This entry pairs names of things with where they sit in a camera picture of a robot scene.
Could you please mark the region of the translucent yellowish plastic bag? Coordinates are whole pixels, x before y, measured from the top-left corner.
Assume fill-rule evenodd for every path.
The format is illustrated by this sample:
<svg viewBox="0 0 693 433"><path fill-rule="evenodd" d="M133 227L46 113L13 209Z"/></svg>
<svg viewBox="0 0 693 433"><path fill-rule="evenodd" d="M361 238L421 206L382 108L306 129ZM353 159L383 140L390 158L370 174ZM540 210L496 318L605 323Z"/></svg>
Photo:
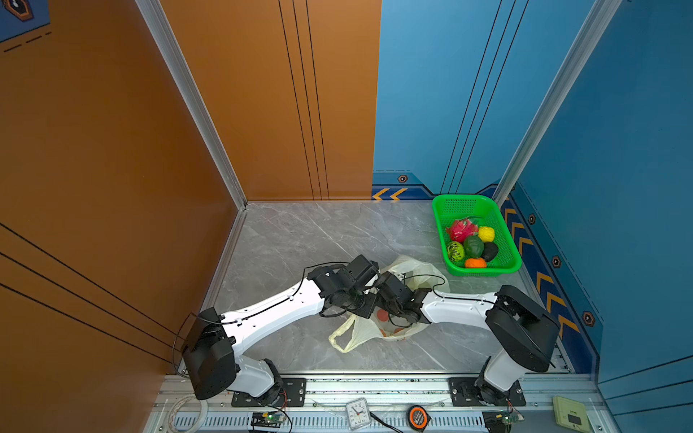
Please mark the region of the translucent yellowish plastic bag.
<svg viewBox="0 0 693 433"><path fill-rule="evenodd" d="M436 288L449 287L442 272L433 264L406 255L385 267L383 276L394 283L400 281L404 288L381 290L385 298L376 302L369 318L351 315L335 330L328 341L337 351L344 354L372 339L395 342L421 332L429 326L420 312L423 298Z"/></svg>

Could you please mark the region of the orange fruit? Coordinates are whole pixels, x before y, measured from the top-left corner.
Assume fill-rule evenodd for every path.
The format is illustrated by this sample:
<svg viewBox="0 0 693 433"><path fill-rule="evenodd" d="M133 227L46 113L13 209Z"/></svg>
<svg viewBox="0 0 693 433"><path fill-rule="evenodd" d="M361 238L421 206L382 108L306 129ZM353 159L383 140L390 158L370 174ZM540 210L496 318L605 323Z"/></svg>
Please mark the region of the orange fruit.
<svg viewBox="0 0 693 433"><path fill-rule="evenodd" d="M464 266L466 269L485 269L487 262L483 258L468 258Z"/></svg>

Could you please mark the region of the red dragon fruit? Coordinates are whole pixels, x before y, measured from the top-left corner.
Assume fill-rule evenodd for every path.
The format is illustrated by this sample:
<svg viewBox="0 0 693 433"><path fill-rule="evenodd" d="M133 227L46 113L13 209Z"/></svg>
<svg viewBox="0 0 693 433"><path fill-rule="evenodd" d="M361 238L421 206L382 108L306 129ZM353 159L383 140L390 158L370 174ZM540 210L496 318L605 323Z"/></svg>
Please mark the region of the red dragon fruit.
<svg viewBox="0 0 693 433"><path fill-rule="evenodd" d="M460 244L463 244L469 236L476 236L478 231L479 226L470 218L455 220L452 225L446 229L450 240Z"/></svg>

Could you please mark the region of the large green lime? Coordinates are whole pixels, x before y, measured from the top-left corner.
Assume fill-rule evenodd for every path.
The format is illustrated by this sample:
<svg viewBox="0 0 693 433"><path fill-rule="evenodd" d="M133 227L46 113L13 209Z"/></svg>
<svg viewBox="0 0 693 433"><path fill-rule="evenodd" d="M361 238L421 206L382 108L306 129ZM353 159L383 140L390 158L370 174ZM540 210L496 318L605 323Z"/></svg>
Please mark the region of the large green lime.
<svg viewBox="0 0 693 433"><path fill-rule="evenodd" d="M485 250L485 243L479 236L468 236L463 242L463 248L468 258L478 259Z"/></svg>

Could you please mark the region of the dark avocado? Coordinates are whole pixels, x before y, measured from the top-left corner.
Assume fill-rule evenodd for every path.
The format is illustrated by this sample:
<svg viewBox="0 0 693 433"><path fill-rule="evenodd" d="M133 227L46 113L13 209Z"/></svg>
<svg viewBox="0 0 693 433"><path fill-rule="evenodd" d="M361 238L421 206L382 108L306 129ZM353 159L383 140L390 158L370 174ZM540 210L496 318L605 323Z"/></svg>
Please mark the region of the dark avocado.
<svg viewBox="0 0 693 433"><path fill-rule="evenodd" d="M496 258L496 256L499 253L499 248L496 243L494 242L486 242L484 243L484 250L483 253L481 254L481 258L487 262L490 263Z"/></svg>

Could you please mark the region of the yellow fruit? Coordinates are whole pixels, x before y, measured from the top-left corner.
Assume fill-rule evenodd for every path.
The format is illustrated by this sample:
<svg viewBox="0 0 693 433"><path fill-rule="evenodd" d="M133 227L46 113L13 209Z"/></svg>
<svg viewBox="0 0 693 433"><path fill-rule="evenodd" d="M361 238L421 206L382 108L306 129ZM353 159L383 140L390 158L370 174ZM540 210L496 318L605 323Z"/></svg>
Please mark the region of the yellow fruit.
<svg viewBox="0 0 693 433"><path fill-rule="evenodd" d="M478 237L484 243L493 243L496 239L496 231L492 227L480 227L478 229Z"/></svg>

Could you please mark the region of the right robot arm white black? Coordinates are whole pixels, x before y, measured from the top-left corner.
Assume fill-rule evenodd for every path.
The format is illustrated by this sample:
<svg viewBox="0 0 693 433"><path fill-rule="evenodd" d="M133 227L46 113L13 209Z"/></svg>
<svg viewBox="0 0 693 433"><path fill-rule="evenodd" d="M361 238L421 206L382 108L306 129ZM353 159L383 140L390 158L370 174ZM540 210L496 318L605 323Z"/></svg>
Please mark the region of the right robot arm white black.
<svg viewBox="0 0 693 433"><path fill-rule="evenodd" d="M467 389L482 405L502 406L527 373L546 373L559 335L557 319L512 285L497 292L459 295L434 286L413 290L402 278L386 272L375 281L376 304L410 324L450 323L490 331L500 351L489 357Z"/></svg>

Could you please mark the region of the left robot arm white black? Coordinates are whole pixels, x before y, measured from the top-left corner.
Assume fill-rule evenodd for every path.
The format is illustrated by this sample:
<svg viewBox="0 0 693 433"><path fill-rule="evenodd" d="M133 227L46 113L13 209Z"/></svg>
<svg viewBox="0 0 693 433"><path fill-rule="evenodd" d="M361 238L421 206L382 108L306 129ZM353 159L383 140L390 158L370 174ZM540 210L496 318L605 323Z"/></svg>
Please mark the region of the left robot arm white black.
<svg viewBox="0 0 693 433"><path fill-rule="evenodd" d="M195 398L202 402L232 392L260 405L276 404L283 396L283 377L271 360L257 360L245 352L263 338L332 306L369 315L376 301L369 285L379 276L377 262L359 255L350 262L310 265L287 290L240 310L203 310L182 345Z"/></svg>

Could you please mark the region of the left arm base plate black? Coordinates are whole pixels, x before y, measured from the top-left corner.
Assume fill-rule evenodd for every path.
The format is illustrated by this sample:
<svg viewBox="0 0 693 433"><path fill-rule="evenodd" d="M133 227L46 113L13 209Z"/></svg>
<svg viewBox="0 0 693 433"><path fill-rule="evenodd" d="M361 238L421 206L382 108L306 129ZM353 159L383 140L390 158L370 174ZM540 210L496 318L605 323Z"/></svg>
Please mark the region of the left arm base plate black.
<svg viewBox="0 0 693 433"><path fill-rule="evenodd" d="M247 393L234 392L231 405L235 408L255 407L303 407L306 397L307 380L299 377L289 377L273 385L265 394L253 397Z"/></svg>

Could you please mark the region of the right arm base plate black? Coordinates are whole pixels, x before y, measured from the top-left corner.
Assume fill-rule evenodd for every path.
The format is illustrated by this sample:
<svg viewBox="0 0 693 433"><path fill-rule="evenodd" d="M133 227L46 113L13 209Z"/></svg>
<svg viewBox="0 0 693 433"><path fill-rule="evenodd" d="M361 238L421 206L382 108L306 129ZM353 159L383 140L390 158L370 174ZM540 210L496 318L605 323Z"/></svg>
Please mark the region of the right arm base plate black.
<svg viewBox="0 0 693 433"><path fill-rule="evenodd" d="M454 407L524 407L526 400L519 381L502 392L482 378L452 377L448 380L449 393Z"/></svg>

